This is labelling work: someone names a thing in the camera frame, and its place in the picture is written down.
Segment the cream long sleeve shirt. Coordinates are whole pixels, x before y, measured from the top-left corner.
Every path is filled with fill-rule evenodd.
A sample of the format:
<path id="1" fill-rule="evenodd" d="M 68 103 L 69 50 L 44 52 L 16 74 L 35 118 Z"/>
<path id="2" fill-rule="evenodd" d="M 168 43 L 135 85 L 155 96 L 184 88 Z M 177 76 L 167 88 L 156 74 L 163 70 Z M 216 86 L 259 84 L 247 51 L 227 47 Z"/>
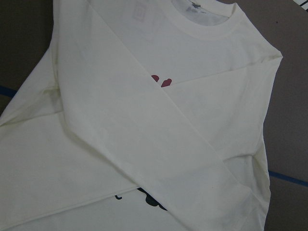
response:
<path id="1" fill-rule="evenodd" d="M 0 117 L 3 231 L 262 231 L 282 61 L 237 3 L 55 0 Z"/>

